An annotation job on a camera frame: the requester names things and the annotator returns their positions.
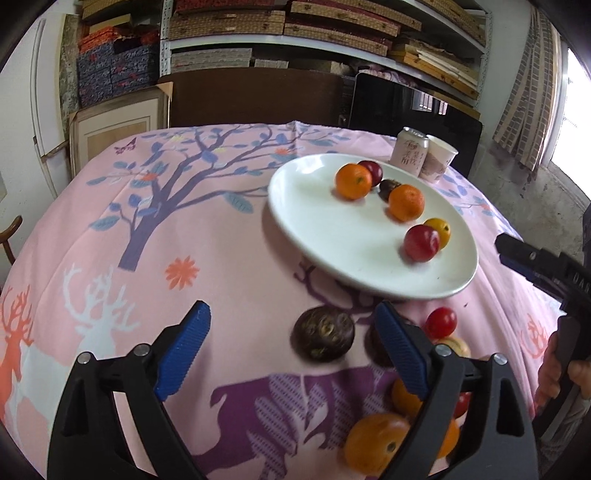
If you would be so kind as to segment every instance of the cloth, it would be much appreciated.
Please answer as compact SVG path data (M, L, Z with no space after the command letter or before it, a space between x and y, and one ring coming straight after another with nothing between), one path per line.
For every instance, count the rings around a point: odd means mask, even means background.
M137 135L94 158L37 223L1 297L0 412L32 464L45 474L77 354L125 355L203 300L211 331L165 407L209 479L360 478L339 448L362 416L389 409L395 373L363 345L381 299L307 263L274 223L267 186L302 155L388 161L394 144L298 122L218 125ZM517 233L482 193L452 168L436 188L470 226L478 271L449 299L399 310L422 324L435 308L453 308L473 357L503 352L533 411L556 305L499 263L497 234ZM290 333L320 304L350 313L356 336L342 360L312 365L292 351ZM128 409L120 416L130 431ZM132 434L141 456L137 442Z

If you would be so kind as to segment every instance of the paper cup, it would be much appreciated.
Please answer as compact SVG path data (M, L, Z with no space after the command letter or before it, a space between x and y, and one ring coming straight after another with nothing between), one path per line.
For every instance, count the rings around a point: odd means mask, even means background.
M440 138L427 135L429 151L421 168L420 178L437 183L457 155L457 150Z

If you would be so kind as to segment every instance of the white plate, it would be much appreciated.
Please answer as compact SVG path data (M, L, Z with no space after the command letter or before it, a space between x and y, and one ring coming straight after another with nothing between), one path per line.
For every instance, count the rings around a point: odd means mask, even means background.
M478 266L474 237L455 208L419 179L381 164L385 179L417 187L425 211L415 222L396 223L376 190L356 202L335 193L335 175L362 157L320 154L283 165L269 184L269 206L280 228L315 265L360 290L387 298L431 300L463 290ZM424 264L410 264L400 255L410 227L429 218L446 220L449 244Z

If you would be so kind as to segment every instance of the shelf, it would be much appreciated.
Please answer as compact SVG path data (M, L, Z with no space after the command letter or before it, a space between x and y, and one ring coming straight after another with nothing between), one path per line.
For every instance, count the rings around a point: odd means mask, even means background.
M288 45L292 47L305 47L305 48L313 48L315 50L324 50L329 51L332 53L337 53L340 55L345 55L348 57L362 59L369 61L371 63L376 63L378 65L383 65L389 69L395 70L397 72L405 73L417 80L422 80L452 96L455 98L460 99L462 102L473 106L475 101L472 100L470 97L462 94L455 88L450 87L446 83L442 82L441 80L437 80L430 75L427 75L415 68L412 68L404 63L400 63L398 61L388 59L386 57L381 57L379 55L375 55L368 51L358 50L357 48L345 47L343 45L337 45L335 43L329 43L321 40L311 40L309 38L300 38L300 37L290 37L288 35L211 35L208 37L194 37L194 38L184 38L181 40L171 40L167 42L167 46L170 47L170 51L172 50L179 50L181 48L190 48L190 47L201 47L207 45L220 45L220 44L239 44L239 43L249 43L249 44L274 44L274 45ZM168 68L167 71L170 71L170 56L168 58Z
M467 5L472 7L476 5L475 9L480 9L473 1L466 0L464 3L461 1L456 3L461 4L460 6L463 8L466 8ZM446 50L449 49L451 53L479 58L486 52L486 47L481 45L478 40L419 0L390 0L388 6L422 22L423 31L441 38L446 44Z

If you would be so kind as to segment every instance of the finger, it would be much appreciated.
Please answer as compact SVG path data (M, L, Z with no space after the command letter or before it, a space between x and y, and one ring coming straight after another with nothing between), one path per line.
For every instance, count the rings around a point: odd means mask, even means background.
M581 388L581 396L591 398L591 363L574 360L569 364L569 377Z
M550 398L558 397L560 394L560 384L556 380L553 380L546 374L539 375L538 380L540 382L538 390Z
M538 376L540 373L547 375L555 381L558 381L562 376L562 365L554 355L550 355L546 360L544 360L544 363L538 370Z
M557 347L558 332L554 332L552 335L550 335L550 338L548 338L548 346L546 347L546 351L544 352L544 361L546 360L546 357L554 354Z

